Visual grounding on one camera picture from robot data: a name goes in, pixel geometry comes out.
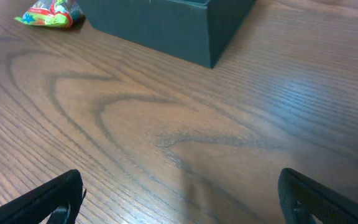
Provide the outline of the green Haribo worms bag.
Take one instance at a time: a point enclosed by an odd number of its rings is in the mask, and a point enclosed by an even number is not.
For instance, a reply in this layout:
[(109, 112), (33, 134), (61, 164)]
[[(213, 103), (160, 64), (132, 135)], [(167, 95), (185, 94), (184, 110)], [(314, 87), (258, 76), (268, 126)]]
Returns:
[(14, 19), (29, 26), (71, 27), (83, 17), (75, 0), (38, 0), (21, 17)]

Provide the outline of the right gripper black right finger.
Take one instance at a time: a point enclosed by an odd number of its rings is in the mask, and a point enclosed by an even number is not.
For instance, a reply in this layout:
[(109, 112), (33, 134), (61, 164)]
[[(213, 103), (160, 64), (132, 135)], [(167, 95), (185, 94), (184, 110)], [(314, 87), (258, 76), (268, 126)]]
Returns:
[(280, 173), (278, 196), (287, 224), (358, 224), (358, 203), (291, 168)]

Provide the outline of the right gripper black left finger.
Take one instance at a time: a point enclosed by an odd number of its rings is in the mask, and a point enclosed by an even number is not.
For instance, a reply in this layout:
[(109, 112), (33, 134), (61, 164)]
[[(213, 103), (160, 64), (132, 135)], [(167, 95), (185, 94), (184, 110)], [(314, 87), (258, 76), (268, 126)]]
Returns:
[(72, 169), (0, 206), (0, 224), (73, 224), (86, 192), (78, 170)]

